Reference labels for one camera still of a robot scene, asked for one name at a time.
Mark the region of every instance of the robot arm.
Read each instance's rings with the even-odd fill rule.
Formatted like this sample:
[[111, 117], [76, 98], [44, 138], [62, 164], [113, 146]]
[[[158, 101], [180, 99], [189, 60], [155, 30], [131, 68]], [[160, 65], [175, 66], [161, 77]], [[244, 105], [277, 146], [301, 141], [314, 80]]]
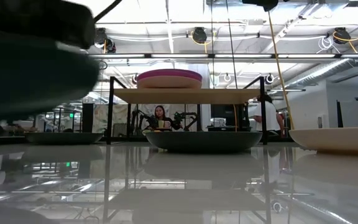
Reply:
[[182, 113], [178, 113], [176, 112], [174, 115], [173, 115], [173, 124], [172, 124], [172, 127], [175, 129], [175, 130], [178, 130], [179, 127], [180, 127], [180, 124], [181, 124], [181, 121], [183, 119], [185, 119], [187, 116], [190, 116], [191, 118], [191, 122], [189, 124], [187, 124], [185, 127], [183, 127], [183, 130], [184, 131], [189, 131], [189, 128], [191, 127], [191, 125], [193, 125], [195, 122], [197, 122], [197, 113], [194, 113], [194, 112], [182, 112]]

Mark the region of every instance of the support pole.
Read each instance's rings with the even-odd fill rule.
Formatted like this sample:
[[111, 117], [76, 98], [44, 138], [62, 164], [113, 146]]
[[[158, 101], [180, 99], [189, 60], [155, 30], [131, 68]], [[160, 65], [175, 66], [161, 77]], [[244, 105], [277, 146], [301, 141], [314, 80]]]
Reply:
[[108, 117], [107, 117], [107, 141], [106, 141], [108, 145], [111, 144], [113, 100], [114, 100], [114, 77], [110, 77], [109, 108], [108, 108]]
[[260, 83], [260, 108], [262, 112], [262, 142], [267, 145], [267, 127], [266, 127], [266, 104], [265, 104], [265, 80], [259, 77]]

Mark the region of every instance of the metal leg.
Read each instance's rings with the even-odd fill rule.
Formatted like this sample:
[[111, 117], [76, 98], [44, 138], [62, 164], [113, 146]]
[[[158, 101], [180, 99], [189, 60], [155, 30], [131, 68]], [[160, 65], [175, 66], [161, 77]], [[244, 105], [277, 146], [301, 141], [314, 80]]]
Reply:
[[53, 112], [53, 126], [55, 126], [55, 122], [56, 122], [56, 112]]
[[75, 111], [73, 111], [73, 132], [74, 132], [74, 122], [75, 122]]
[[82, 133], [82, 112], [80, 112], [80, 132]]
[[127, 110], [127, 139], [130, 138], [131, 135], [131, 104], [128, 103]]
[[59, 108], [59, 121], [57, 123], [57, 132], [60, 130], [60, 122], [62, 122], [62, 108]]
[[45, 113], [44, 132], [46, 131], [46, 128], [47, 128], [47, 114]]
[[107, 144], [111, 144], [111, 130], [112, 130], [112, 105], [114, 99], [114, 77], [110, 77], [110, 92], [109, 92], [109, 109], [107, 117]]
[[197, 131], [202, 131], [202, 129], [201, 129], [201, 105], [197, 105]]
[[260, 103], [261, 103], [261, 110], [262, 110], [262, 142], [264, 145], [267, 145], [267, 128], [266, 128], [266, 105], [265, 105], [265, 98], [262, 97], [265, 94], [265, 80], [263, 77], [259, 77], [260, 83]]
[[238, 107], [238, 109], [237, 109], [238, 131], [242, 131], [242, 119], [244, 118], [244, 116], [243, 116], [244, 105], [240, 104], [240, 105], [237, 105], [237, 107]]

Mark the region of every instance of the man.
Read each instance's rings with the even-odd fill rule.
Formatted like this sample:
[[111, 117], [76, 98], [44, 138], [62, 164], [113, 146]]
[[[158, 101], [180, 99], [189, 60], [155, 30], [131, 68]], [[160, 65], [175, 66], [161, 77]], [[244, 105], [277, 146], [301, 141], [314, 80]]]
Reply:
[[[275, 132], [281, 138], [284, 137], [284, 122], [283, 118], [279, 115], [276, 107], [273, 105], [273, 100], [268, 94], [258, 96], [257, 100], [262, 102], [262, 98], [265, 100], [266, 107], [266, 130], [269, 132]], [[262, 131], [262, 103], [259, 103], [255, 109], [254, 119], [257, 122], [256, 130]]]

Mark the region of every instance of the exposed duct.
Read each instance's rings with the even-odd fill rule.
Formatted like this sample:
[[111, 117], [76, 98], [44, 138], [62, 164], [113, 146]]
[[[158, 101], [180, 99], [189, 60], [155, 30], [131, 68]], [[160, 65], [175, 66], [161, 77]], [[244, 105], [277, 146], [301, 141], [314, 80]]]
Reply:
[[[348, 50], [344, 54], [353, 53], [353, 50]], [[289, 80], [288, 83], [285, 85], [285, 88], [293, 88], [298, 85], [305, 86], [310, 83], [317, 83], [321, 80], [324, 80], [325, 78], [331, 77], [335, 74], [338, 74], [339, 72], [343, 72], [355, 66], [357, 66], [357, 62], [355, 62], [351, 58], [340, 59], [338, 61], [327, 64], [320, 64]]]

